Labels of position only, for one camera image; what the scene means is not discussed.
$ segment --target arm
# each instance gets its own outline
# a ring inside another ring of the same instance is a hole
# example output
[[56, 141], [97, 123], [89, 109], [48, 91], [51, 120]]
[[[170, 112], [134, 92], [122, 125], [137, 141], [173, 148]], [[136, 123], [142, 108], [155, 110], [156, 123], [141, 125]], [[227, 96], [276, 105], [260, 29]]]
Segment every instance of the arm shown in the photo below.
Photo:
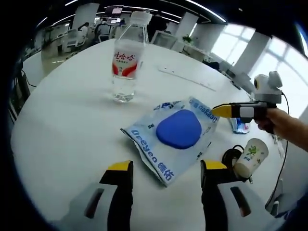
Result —
[[[308, 152], [308, 125], [280, 109], [268, 109], [267, 117], [273, 122], [276, 135]], [[261, 130], [264, 130], [267, 124], [266, 121], [256, 121], [256, 123]]]

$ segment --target office chair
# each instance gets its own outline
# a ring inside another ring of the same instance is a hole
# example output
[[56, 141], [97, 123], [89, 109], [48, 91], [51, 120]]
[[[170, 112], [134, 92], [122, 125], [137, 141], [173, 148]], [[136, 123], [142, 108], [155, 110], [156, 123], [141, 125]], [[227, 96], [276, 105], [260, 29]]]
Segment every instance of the office chair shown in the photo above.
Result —
[[78, 47], [81, 47], [86, 42], [86, 36], [81, 35], [77, 29], [71, 29], [67, 32], [66, 48], [70, 48], [71, 51], [76, 51]]
[[153, 36], [151, 43], [160, 47], [172, 49], [177, 40], [178, 38], [174, 35], [157, 30]]

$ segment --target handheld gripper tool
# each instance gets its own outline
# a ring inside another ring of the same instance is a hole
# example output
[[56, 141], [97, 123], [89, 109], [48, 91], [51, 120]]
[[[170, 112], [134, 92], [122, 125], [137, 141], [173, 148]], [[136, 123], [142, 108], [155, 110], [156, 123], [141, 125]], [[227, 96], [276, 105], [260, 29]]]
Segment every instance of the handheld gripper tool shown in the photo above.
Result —
[[224, 118], [240, 118], [243, 123], [252, 119], [268, 120], [265, 128], [268, 133], [274, 134], [274, 124], [267, 119], [267, 109], [276, 108], [282, 101], [282, 81], [277, 71], [271, 71], [269, 76], [258, 75], [255, 78], [254, 101], [243, 103], [224, 103], [212, 109], [212, 114]]

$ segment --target monitor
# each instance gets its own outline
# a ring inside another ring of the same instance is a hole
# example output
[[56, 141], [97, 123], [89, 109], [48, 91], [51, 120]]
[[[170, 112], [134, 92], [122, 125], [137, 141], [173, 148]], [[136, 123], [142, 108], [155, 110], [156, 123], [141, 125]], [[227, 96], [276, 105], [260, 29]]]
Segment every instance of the monitor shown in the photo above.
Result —
[[122, 13], [123, 6], [124, 5], [107, 6], [104, 15], [108, 15], [108, 16], [120, 15]]

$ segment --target handle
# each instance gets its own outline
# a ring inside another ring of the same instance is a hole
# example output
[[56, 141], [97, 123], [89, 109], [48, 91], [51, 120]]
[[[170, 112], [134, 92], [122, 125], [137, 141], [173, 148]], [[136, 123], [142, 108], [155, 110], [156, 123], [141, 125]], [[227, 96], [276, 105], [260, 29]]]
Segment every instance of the handle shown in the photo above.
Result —
[[275, 134], [274, 133], [275, 125], [273, 124], [273, 122], [270, 119], [268, 119], [266, 117], [268, 108], [277, 108], [277, 105], [273, 104], [273, 103], [268, 103], [266, 107], [257, 108], [257, 110], [255, 111], [255, 118], [254, 119], [266, 121], [267, 125], [264, 127], [265, 131], [269, 134], [274, 135]]
[[268, 122], [268, 124], [264, 127], [265, 131], [267, 133], [270, 133], [272, 135], [275, 135], [274, 133], [274, 124], [270, 119], [266, 119], [266, 121]]

